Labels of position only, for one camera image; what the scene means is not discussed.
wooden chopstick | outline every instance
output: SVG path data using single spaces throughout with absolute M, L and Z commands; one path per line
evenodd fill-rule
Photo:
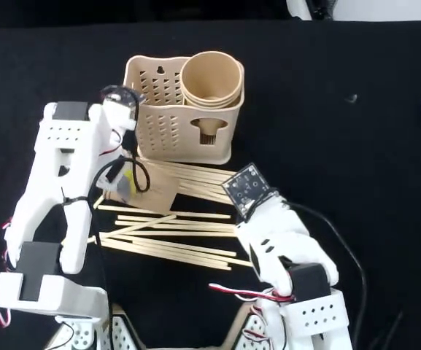
M 216 168 L 205 168 L 204 166 L 189 166 L 188 164 L 164 162 L 162 160 L 151 160 L 151 159 L 144 159 L 144 158 L 141 158 L 141 159 L 143 159 L 143 161 L 148 162 L 148 163 L 161 164 L 164 166 L 172 166 L 175 168 L 207 171 L 209 173 L 223 174 L 223 175 L 229 175 L 229 176 L 233 176 L 234 174 L 236 174 L 235 171 L 222 170 L 222 169 L 216 169 Z
M 146 209 L 131 208 L 131 207 L 126 207 L 126 206 L 99 206 L 99 210 L 123 211 L 127 213 L 161 215 L 159 213 L 155 213 L 154 211 L 150 211 Z M 169 214 L 177 215 L 178 217 L 201 217 L 201 218 L 207 218 L 207 219 L 230 219 L 231 218 L 231 215 L 227 215 L 227 214 L 196 213 L 192 211 L 170 211 Z
M 135 230 L 125 233 L 118 233 L 127 236 L 171 236 L 171 237 L 228 237 L 235 238 L 235 233 L 230 232 L 205 232 L 205 231 L 146 231 Z
M 135 228 L 136 226 L 139 226 L 140 224 L 134 225 L 134 222 L 131 222 L 131 221 L 115 221 L 115 225 L 129 226 L 130 228 Z M 139 228 L 144 228 L 144 227 L 151 227 L 151 228 L 157 228 L 157 229 L 165 228 L 167 230 L 181 230 L 181 231 L 189 230 L 189 231 L 207 231 L 207 232 L 229 232 L 229 233 L 233 232 L 233 228 L 221 226 L 218 224 L 214 224 L 214 225 L 181 225 L 181 224 L 168 224 L 168 223 L 153 224 L 153 221 L 149 221 L 148 225 L 141 226 Z
M 118 215 L 118 220 L 122 221 L 152 221 L 155 218 L 153 217 L 135 217 L 131 215 Z M 233 224 L 225 224 L 221 222 L 210 222 L 210 221 L 199 221 L 199 220 L 181 220 L 181 219 L 173 219 L 169 220 L 167 223 L 169 224 L 183 224 L 183 225 L 219 225 L 224 228 L 234 228 L 235 225 Z
M 150 244 L 150 243 L 143 242 L 143 241 L 137 241 L 136 237 L 131 237 L 130 239 L 133 241 L 133 243 L 135 243 L 137 245 L 146 246 L 146 247 L 149 247 L 151 249 L 156 248 L 156 249 L 163 250 L 165 252 L 170 252 L 170 253 L 175 252 L 175 253 L 179 253 L 179 254 L 183 254 L 183 255 L 190 255 L 190 256 L 193 256 L 193 257 L 201 257 L 201 258 L 210 259 L 210 260 L 218 260 L 218 261 L 224 261 L 226 263 L 233 263 L 233 264 L 237 264 L 237 265 L 252 267 L 252 263 L 250 261 L 234 259 L 232 257 L 224 257 L 224 256 L 221 256 L 221 255 L 216 255 L 216 254 L 196 252 L 196 251 L 193 251 L 193 250 L 180 249 L 180 248 L 175 248 L 175 247 L 172 247 L 172 246 L 161 246 L 161 245 L 157 245 L 157 244 Z
M 151 227 L 151 226 L 153 226 L 153 224 L 156 224 L 156 223 L 159 223 L 159 222 L 167 222 L 168 220 L 173 220 L 173 219 L 176 219 L 176 215 L 169 215 L 167 217 L 161 217 L 160 219 L 156 219 L 156 220 L 153 220 L 153 221 L 141 222 L 141 223 L 139 223 L 137 225 L 134 225 L 134 226 L 129 226 L 129 227 L 125 227 L 125 228 L 122 228 L 122 229 L 119 229 L 119 230 L 116 230 L 116 231 L 100 234 L 100 238 L 113 237 L 115 235 L 120 235 L 120 234 L 131 232 L 131 231 L 134 231 L 134 230 L 139 230 L 141 228 Z M 87 240 L 87 243 L 92 243 L 94 241 L 95 241 L 95 237 L 90 237 Z
M 126 236 L 126 235 L 117 235 L 115 236 L 115 239 L 123 239 L 125 241 L 133 241 L 133 242 L 144 242 L 147 244 L 154 244 L 157 246 L 170 246 L 170 247 L 178 248 L 178 249 L 192 250 L 194 252 L 225 255 L 226 257 L 236 256 L 235 252 L 231 252 L 229 250 L 213 249 L 213 248 L 207 248 L 205 246 L 191 246 L 189 244 L 159 241 L 157 239 L 148 239 L 148 238 L 142 238 L 142 237 Z
M 149 255 L 151 257 L 159 257 L 162 259 L 174 260 L 174 261 L 179 261 L 181 263 L 188 263 L 188 264 L 193 264 L 193 265 L 200 265 L 200 266 L 205 266 L 208 268 L 216 268 L 219 270 L 226 270 L 226 271 L 231 270 L 231 267 L 229 267 L 228 264 L 221 265 L 219 263 L 222 263 L 222 262 L 217 261 L 217 260 L 185 256 L 183 254 L 178 254 L 178 253 L 163 252 L 163 251 L 153 249 L 150 247 L 139 246 L 137 244 L 130 244 L 126 242 L 120 242 L 114 239 L 105 239 L 105 240 L 102 240 L 101 243 L 105 247 L 119 249 L 125 252 Z
M 104 200 L 105 200 L 105 197 L 101 195 L 99 199 L 97 199 L 96 202 L 93 204 L 93 208 L 97 209 L 99 205 L 101 204 L 101 202 L 103 202 Z

circuit board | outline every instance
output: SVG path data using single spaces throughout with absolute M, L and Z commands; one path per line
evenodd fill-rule
M 246 219 L 251 205 L 263 197 L 270 188 L 254 163 L 244 167 L 223 182 L 222 187 L 244 219 Z

pile of chopsticks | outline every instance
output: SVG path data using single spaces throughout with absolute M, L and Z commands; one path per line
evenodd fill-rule
M 232 171 L 158 160 L 141 161 L 177 177 L 179 193 L 183 195 L 231 203 L 220 185 L 235 174 Z M 234 225 L 225 222 L 231 215 L 193 211 L 170 211 L 162 215 L 146 209 L 102 205 L 103 200 L 101 196 L 93 207 L 117 212 L 115 224 L 121 227 L 112 232 L 100 233 L 101 244 L 105 247 L 226 271 L 231 270 L 229 264 L 252 266 L 249 261 L 236 259 L 236 253 L 228 250 L 155 239 L 156 236 L 234 238 Z M 92 242 L 94 238 L 89 238 L 89 243 Z
M 145 238 L 147 236 L 234 238 L 236 237 L 233 232 L 234 225 L 207 221 L 230 219 L 230 215 L 171 211 L 169 215 L 161 216 L 152 211 L 130 207 L 97 205 L 97 208 L 135 214 L 134 216 L 119 214 L 115 224 L 124 227 L 109 233 L 100 233 L 101 243 L 105 247 L 219 270 L 230 271 L 231 266 L 228 264 L 252 266 L 249 261 L 236 259 L 235 252 Z M 89 243 L 91 242 L 94 242 L 94 238 L 89 238 Z
M 153 164 L 155 167 L 178 178 L 178 193 L 207 199 L 224 204 L 231 204 L 221 184 L 232 177 L 235 172 L 203 166 L 189 166 L 181 163 L 163 162 L 161 160 L 141 159 L 142 162 Z

red wire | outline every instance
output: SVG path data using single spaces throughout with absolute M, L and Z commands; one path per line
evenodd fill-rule
M 260 333 L 254 332 L 253 330 L 243 330 L 243 332 L 249 333 L 250 335 L 254 335 L 257 338 L 262 338 L 262 340 L 267 339 L 267 337 L 265 335 L 262 335 Z
M 285 301 L 290 301 L 293 300 L 293 297 L 277 297 L 274 295 L 268 295 L 268 294 L 264 294 L 261 292 L 251 292 L 251 291 L 247 291 L 247 290 L 236 290 L 236 289 L 226 289 L 226 288 L 222 288 L 219 286 L 215 286 L 210 284 L 209 285 L 210 288 L 217 290 L 219 292 L 223 292 L 223 293 L 228 293 L 228 294 L 238 294 L 238 295 L 247 295 L 250 297 L 257 297 L 257 298 L 263 298 L 263 299 L 269 299 L 272 301 L 279 301 L 279 302 L 285 302 Z
M 107 155 L 109 153 L 113 153 L 115 150 L 121 147 L 121 144 L 123 143 L 123 138 L 115 129 L 113 129 L 112 132 L 116 133 L 116 135 L 118 135 L 120 138 L 119 142 L 117 143 L 117 146 L 114 149 L 108 149 L 107 151 L 100 153 L 100 155 Z

chopstick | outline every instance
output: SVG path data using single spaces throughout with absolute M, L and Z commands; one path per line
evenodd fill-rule
M 154 211 L 126 207 L 126 206 L 99 206 L 99 210 L 123 211 L 127 213 L 161 215 L 159 213 L 155 213 Z M 178 217 L 201 217 L 201 218 L 207 218 L 207 219 L 230 219 L 231 218 L 231 215 L 227 215 L 227 214 L 196 213 L 192 211 L 170 211 L 169 214 L 176 215 Z
M 208 268 L 216 268 L 220 270 L 230 271 L 231 267 L 226 262 L 217 260 L 205 259 L 202 257 L 191 257 L 180 253 L 164 252 L 159 249 L 153 249 L 146 246 L 139 246 L 137 244 L 130 244 L 126 242 L 116 241 L 114 239 L 105 239 L 101 241 L 102 245 L 108 248 L 119 249 L 125 252 L 132 252 L 137 254 L 149 255 L 151 257 L 159 257 L 162 259 L 179 261 L 181 263 L 188 263 L 193 265 L 205 266 Z

